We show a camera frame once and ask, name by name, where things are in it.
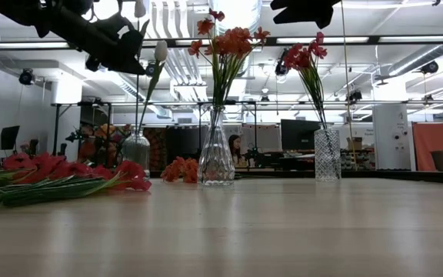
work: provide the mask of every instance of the wooden table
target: wooden table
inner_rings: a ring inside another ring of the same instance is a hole
[[[0,276],[443,276],[443,185],[154,181],[0,209]]]

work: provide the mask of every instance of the ceiling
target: ceiling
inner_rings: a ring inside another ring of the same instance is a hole
[[[102,2],[114,2],[115,0],[102,0]],[[223,0],[236,3],[235,0]],[[402,0],[402,1],[362,1],[362,0],[345,0],[345,31],[346,35],[436,35],[443,34],[443,4],[433,7],[429,0]],[[123,14],[128,15],[132,12],[132,3],[125,3]],[[272,11],[268,6],[269,2],[263,1],[261,8],[261,18],[259,25],[264,30],[269,30],[272,36],[313,36],[318,32],[318,28],[314,23],[295,23],[289,25],[276,25],[272,21],[278,12]],[[187,25],[191,37],[198,37],[193,29],[195,23],[203,19],[208,7],[208,0],[187,1]],[[153,12],[153,18],[156,18],[156,9]],[[244,11],[227,11],[227,16],[244,16]],[[176,19],[177,29],[179,30],[179,19]],[[341,16],[341,6],[335,6],[335,13],[331,24],[322,30],[326,35],[343,36],[343,23]],[[168,30],[167,22],[164,18],[164,28]],[[155,38],[155,30],[153,24],[148,27],[148,33]],[[56,35],[50,34],[44,38],[47,40],[59,40]],[[4,16],[0,16],[0,41],[37,41],[39,40],[36,31],[30,27],[20,26]],[[319,74],[323,79],[326,98],[328,100],[345,100],[346,89],[343,89],[348,81],[358,77],[371,66],[391,65],[401,61],[417,50],[425,47],[424,45],[363,45],[348,46],[329,46],[329,55],[321,61],[319,65]],[[261,90],[268,89],[269,98],[276,100],[278,93],[279,101],[297,101],[306,99],[305,92],[301,81],[296,72],[290,71],[286,78],[286,82],[279,83],[274,73],[275,63],[283,51],[282,47],[265,47],[261,52],[255,52],[251,55],[248,77],[240,81],[238,85],[239,91],[235,95],[240,100],[259,100]],[[58,51],[1,51],[1,60],[6,65],[11,66],[11,62],[6,61],[7,58],[12,60],[56,60],[63,65],[68,66],[77,72],[84,79],[84,95],[94,95],[108,99],[110,101],[131,101],[125,97],[125,92],[108,77],[107,73],[90,72],[84,67],[86,54],[73,50]],[[153,58],[151,49],[142,51],[142,61],[147,62]],[[443,88],[443,56],[436,59],[439,64],[439,71],[435,75],[427,75],[426,82],[424,76],[419,73],[410,72],[403,75],[406,81],[407,98],[420,100],[425,92],[442,92]],[[187,68],[181,62],[185,72]],[[212,77],[211,68],[207,66],[207,62],[200,59],[198,61],[199,71],[202,81],[206,84],[207,96],[211,94]],[[133,86],[136,83],[136,77],[133,75],[123,75],[123,77]],[[365,78],[365,82],[354,84],[352,88],[360,88],[364,99],[372,99],[371,91],[375,90],[371,81]],[[157,92],[154,92],[153,99],[158,102],[174,101],[172,97],[172,78],[166,71],[162,73],[160,82],[157,85]],[[145,76],[139,78],[139,85],[142,90],[148,87],[149,79]],[[273,109],[274,107],[265,106],[262,109]],[[132,108],[118,108],[118,112],[131,112]],[[430,108],[426,112],[443,113],[443,105],[437,108]]]

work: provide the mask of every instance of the flowers lying on table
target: flowers lying on table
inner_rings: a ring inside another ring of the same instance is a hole
[[[7,158],[3,169],[0,205],[8,207],[76,199],[105,189],[147,191],[152,186],[144,180],[143,168],[129,161],[124,161],[113,173],[101,165],[93,169],[48,153],[33,159],[22,153]]]
[[[196,184],[198,182],[198,162],[195,159],[177,157],[176,160],[162,172],[162,179],[167,182],[175,182],[183,178],[184,182]]]

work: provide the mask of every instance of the desk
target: desk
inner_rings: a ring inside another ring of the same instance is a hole
[[[443,276],[443,184],[154,181],[0,209],[0,276]]]

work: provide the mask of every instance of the woman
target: woman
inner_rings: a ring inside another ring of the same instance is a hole
[[[230,153],[231,157],[234,160],[235,167],[243,166],[243,159],[242,155],[240,154],[240,146],[241,146],[240,136],[231,135],[230,138],[228,138],[228,145],[230,146]]]

